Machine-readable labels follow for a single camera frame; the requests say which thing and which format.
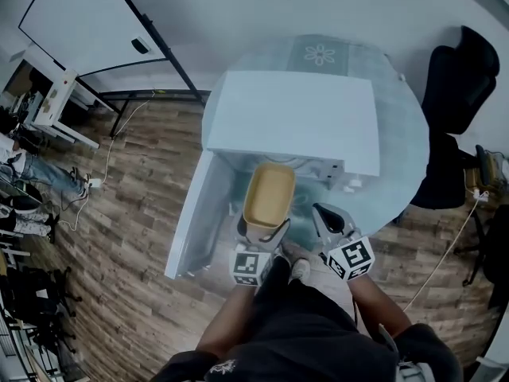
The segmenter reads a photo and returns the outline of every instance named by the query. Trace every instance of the power strip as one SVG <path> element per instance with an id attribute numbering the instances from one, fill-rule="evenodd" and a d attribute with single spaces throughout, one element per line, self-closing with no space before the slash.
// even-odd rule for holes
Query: power strip
<path id="1" fill-rule="evenodd" d="M 479 189 L 478 189 L 478 188 L 476 188 L 476 189 L 474 189 L 473 197 L 474 197 L 474 200 L 478 200 L 479 202 L 488 202 L 488 201 L 489 201 L 490 194 L 488 193 L 488 191 L 484 191 L 484 192 L 481 194 L 481 193 L 479 192 Z"/>
<path id="2" fill-rule="evenodd" d="M 101 185 L 103 184 L 103 180 L 101 180 L 100 178 L 91 178 L 89 181 L 88 181 L 88 184 L 90 185 L 90 187 L 92 188 L 100 188 Z"/>

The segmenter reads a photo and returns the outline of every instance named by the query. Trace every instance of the black chair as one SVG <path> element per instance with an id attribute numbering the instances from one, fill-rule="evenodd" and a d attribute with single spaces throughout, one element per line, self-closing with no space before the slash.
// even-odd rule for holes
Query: black chair
<path id="1" fill-rule="evenodd" d="M 59 304 L 71 317 L 75 317 L 76 313 L 69 309 L 66 298 L 71 298 L 75 302 L 80 302 L 81 298 L 67 292 L 67 273 L 70 271 L 68 268 L 64 273 L 61 271 L 52 273 L 28 267 L 18 271 L 9 267 L 7 276 L 0 276 L 4 307 L 16 319 L 30 324 L 38 321 L 40 315 L 56 315 Z M 40 297 L 40 290 L 45 290 L 44 297 Z"/>
<path id="2" fill-rule="evenodd" d="M 14 209 L 16 213 L 34 213 L 41 207 L 42 199 L 38 199 L 29 195 L 17 195 L 11 197 L 2 197 L 0 195 L 0 204 L 7 205 Z"/>
<path id="3" fill-rule="evenodd" d="M 509 299 L 509 272 L 507 260 L 509 248 L 506 241 L 506 226 L 509 224 L 509 205 L 500 205 L 487 223 L 490 225 L 488 232 L 484 234 L 483 226 L 477 212 L 472 213 L 476 222 L 479 244 L 466 248 L 455 248 L 454 254 L 460 255 L 470 251 L 478 251 L 476 263 L 470 277 L 463 281 L 463 286 L 469 286 L 476 278 L 482 267 L 486 279 L 495 285 L 489 307 L 504 306 Z"/>
<path id="4" fill-rule="evenodd" d="M 429 124 L 429 163 L 412 205 L 426 209 L 457 208 L 464 204 L 464 169 L 481 167 L 488 184 L 484 151 L 478 157 L 458 149 L 451 134 L 463 134 L 496 86 L 499 57 L 483 37 L 461 27 L 454 49 L 435 48 L 429 60 L 428 82 L 422 110 Z"/>
<path id="5" fill-rule="evenodd" d="M 76 339 L 76 335 L 66 333 L 62 326 L 59 315 L 41 317 L 37 321 L 37 328 L 27 331 L 27 336 L 33 339 L 39 346 L 44 346 L 48 351 L 54 353 L 59 358 L 60 363 L 60 342 L 64 343 L 65 347 L 71 352 L 76 353 L 76 350 L 71 347 L 66 338 Z"/>

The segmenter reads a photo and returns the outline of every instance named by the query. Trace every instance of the black metal frame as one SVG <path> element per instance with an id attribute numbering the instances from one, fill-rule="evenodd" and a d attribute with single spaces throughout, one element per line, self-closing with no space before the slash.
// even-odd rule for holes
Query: black metal frame
<path id="1" fill-rule="evenodd" d="M 203 96 L 201 95 L 200 91 L 198 91 L 196 89 L 196 87 L 194 86 L 194 83 L 191 81 L 191 79 L 189 78 L 188 74 L 186 73 L 186 71 L 184 70 L 184 68 L 182 68 L 180 62 L 178 61 L 178 59 L 173 55 L 172 53 L 172 50 L 171 48 L 165 43 L 164 39 L 162 38 L 161 34 L 156 30 L 156 28 L 154 27 L 153 25 L 153 22 L 149 19 L 149 17 L 146 15 L 146 14 L 141 14 L 138 9 L 136 8 L 136 6 L 134 5 L 134 3 L 131 1 L 131 0 L 124 0 L 126 2 L 126 4 L 129 6 L 129 8 L 131 9 L 131 11 L 134 13 L 134 15 L 136 16 L 136 18 L 140 21 L 140 23 L 142 24 L 142 26 L 145 28 L 146 32 L 153 38 L 154 42 L 157 44 L 157 47 L 161 50 L 161 52 L 163 53 L 163 55 L 165 56 L 164 59 L 156 59 L 156 60 L 147 60 L 147 61 L 139 61 L 139 62 L 134 62 L 134 63 L 130 63 L 130 64 L 124 64 L 124 65 L 119 65 L 119 66 L 115 66 L 115 67 L 110 67 L 110 68 L 105 68 L 105 69 L 100 69 L 99 71 L 95 71 L 95 72 L 89 72 L 87 74 L 84 74 L 82 76 L 78 76 L 76 77 L 76 81 L 78 82 L 78 84 L 80 84 L 81 86 L 83 86 L 83 88 L 87 89 L 92 95 L 94 95 L 95 97 L 99 98 L 101 101 L 103 101 L 104 103 L 107 104 L 108 107 L 110 107 L 115 113 L 118 114 L 117 116 L 117 119 L 115 120 L 115 124 L 113 126 L 113 128 L 111 129 L 111 133 L 110 133 L 110 136 L 113 138 L 115 136 L 115 129 L 116 127 L 118 126 L 119 122 L 120 122 L 120 119 L 122 118 L 122 115 L 124 113 L 124 111 L 126 110 L 126 104 L 127 104 L 127 101 L 123 104 L 122 106 L 122 109 L 118 109 L 113 103 L 109 102 L 108 99 L 105 98 L 105 94 L 104 93 L 98 93 L 95 89 L 93 89 L 92 87 L 90 87 L 87 83 L 85 83 L 83 81 L 83 76 L 88 76 L 88 75 L 93 75 L 95 73 L 98 73 L 98 72 L 103 72 L 103 71 L 107 71 L 107 70 L 111 70 L 111 69 L 116 69 L 116 68 L 123 68 L 123 67 L 127 67 L 127 66 L 131 66 L 131 65 L 136 65 L 136 64 L 148 64 L 148 63 L 151 63 L 151 62 L 161 62 L 161 61 L 169 61 L 171 63 L 171 65 L 175 68 L 175 70 L 177 71 L 177 73 L 179 74 L 179 76 L 182 78 L 182 80 L 185 82 L 185 84 L 188 86 L 189 88 L 189 92 L 191 92 L 194 96 L 195 96 L 195 101 L 199 102 L 203 107 L 205 107 L 205 101 L 204 101 L 204 98 Z M 60 64 L 57 60 L 55 60 L 55 58 L 53 58 L 51 55 L 49 55 L 49 53 L 43 49 L 38 43 L 36 43 L 31 37 L 30 35 L 28 35 L 22 28 L 21 28 L 21 24 L 23 22 L 23 20 L 25 20 L 25 17 L 26 17 L 26 14 L 29 12 L 30 8 L 32 7 L 33 3 L 35 2 L 35 0 L 32 0 L 28 6 L 28 8 L 26 9 L 25 13 L 23 14 L 23 17 L 21 19 L 21 21 L 19 22 L 19 25 L 17 26 L 35 45 L 37 45 L 37 47 L 39 47 L 42 51 L 44 51 L 50 58 L 53 59 L 53 62 L 58 65 L 61 69 L 65 70 L 65 67 Z"/>
<path id="2" fill-rule="evenodd" d="M 454 248 L 454 255 L 460 255 L 462 253 L 468 253 L 470 251 L 479 251 L 479 255 L 476 258 L 476 263 L 474 264 L 474 268 L 472 269 L 472 273 L 470 274 L 470 277 L 468 279 L 465 279 L 463 281 L 463 286 L 470 286 L 474 279 L 477 276 L 477 272 L 483 265 L 484 257 L 486 256 L 486 248 L 484 246 L 484 240 L 486 238 L 486 235 L 484 234 L 483 225 L 480 222 L 479 215 L 477 215 L 477 211 L 472 212 L 472 218 L 474 219 L 474 222 L 476 223 L 476 230 L 477 235 L 479 237 L 479 243 L 476 246 L 467 246 L 464 248 Z"/>
<path id="3" fill-rule="evenodd" d="M 71 268 L 67 267 L 63 273 L 62 272 L 60 273 L 60 276 L 58 276 L 58 278 L 56 276 L 56 272 L 57 271 L 53 272 L 53 277 L 55 279 L 57 293 L 60 298 L 60 304 L 62 304 L 62 306 L 66 309 L 66 311 L 68 312 L 70 317 L 75 317 L 76 313 L 70 311 L 68 304 L 65 301 L 66 298 L 70 298 L 70 299 L 74 300 L 75 302 L 82 301 L 82 298 L 75 297 L 75 296 L 72 296 L 71 294 L 69 294 L 65 287 L 65 285 L 67 284 L 67 274 L 71 272 Z M 14 323 L 14 321 L 15 321 L 14 317 L 12 317 L 10 315 L 8 316 L 6 310 L 3 308 L 3 306 L 0 306 L 0 315 L 2 316 L 2 319 L 3 319 L 4 323 L 6 324 L 7 330 L 9 331 L 11 343 L 14 347 L 15 352 L 16 352 L 16 356 L 18 357 L 19 361 L 21 362 L 21 366 L 23 367 L 25 374 L 27 375 L 29 380 L 35 380 L 37 377 L 37 374 L 36 374 L 35 369 L 33 369 L 32 364 L 28 360 L 27 350 L 26 350 L 26 347 L 25 347 L 25 344 L 23 343 L 23 341 L 27 340 L 30 343 L 35 343 L 34 337 L 37 335 L 38 328 L 37 327 L 30 328 L 30 329 L 19 328 L 19 325 L 17 323 L 16 324 Z M 51 377 L 63 376 L 65 374 L 64 366 L 63 366 L 62 360 L 61 360 L 61 352 L 62 352 L 61 344 L 63 344 L 70 353 L 73 353 L 73 354 L 76 353 L 76 351 L 71 346 L 69 346 L 69 344 L 65 340 L 66 337 L 72 338 L 73 340 L 75 340 L 76 336 L 66 333 L 63 328 L 59 328 L 59 330 L 61 331 L 61 333 L 59 333 L 56 336 L 56 340 L 55 340 L 56 352 L 54 353 L 55 357 L 56 357 L 56 363 L 58 364 L 58 368 L 53 367 L 54 362 L 52 364 L 51 357 L 49 356 L 50 351 L 46 348 L 46 346 L 39 344 L 39 343 L 35 343 L 38 346 L 39 354 L 41 355 L 42 368 Z M 15 338 L 16 335 L 17 335 L 18 340 L 20 341 L 20 345 L 22 347 L 24 356 L 21 354 L 20 349 L 18 348 L 18 346 L 16 344 L 16 338 Z M 46 354 L 47 362 L 49 363 L 49 365 L 46 364 L 44 354 Z"/>
<path id="4" fill-rule="evenodd" d="M 117 126 L 119 125 L 120 119 L 126 111 L 127 104 L 133 100 L 156 100 L 156 101 L 178 101 L 178 102 L 193 102 L 193 103 L 204 103 L 204 96 L 209 96 L 210 91 L 198 91 L 200 101 L 194 97 L 189 97 L 190 91 L 183 89 L 156 89 L 153 90 L 139 90 L 139 91 L 117 91 L 117 92 L 104 92 L 102 95 L 108 101 L 110 100 L 123 100 L 124 103 L 120 108 L 119 115 L 111 128 L 110 137 L 115 137 L 118 132 Z"/>

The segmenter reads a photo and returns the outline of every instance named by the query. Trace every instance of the black shirt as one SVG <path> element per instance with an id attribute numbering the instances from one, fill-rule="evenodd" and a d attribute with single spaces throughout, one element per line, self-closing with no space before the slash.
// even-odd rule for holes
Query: black shirt
<path id="1" fill-rule="evenodd" d="M 424 324 L 394 339 L 398 351 L 360 334 L 348 314 L 300 282 L 276 306 L 259 307 L 245 342 L 219 360 L 189 351 L 173 356 L 152 382 L 184 380 L 394 381 L 400 361 L 427 363 L 436 382 L 460 382 L 450 349 Z"/>

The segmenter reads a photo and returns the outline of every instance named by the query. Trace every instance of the chair backrest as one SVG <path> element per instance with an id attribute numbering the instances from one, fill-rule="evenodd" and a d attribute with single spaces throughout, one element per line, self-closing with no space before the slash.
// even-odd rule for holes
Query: chair backrest
<path id="1" fill-rule="evenodd" d="M 9 267 L 7 276 L 0 277 L 5 308 L 15 318 L 34 325 L 41 314 L 56 313 L 59 299 L 54 289 L 55 285 L 43 270 L 28 273 Z"/>
<path id="2" fill-rule="evenodd" d="M 463 26 L 454 49 L 436 47 L 429 60 L 422 110 L 432 130 L 464 133 L 495 90 L 499 58 L 483 37 Z"/>

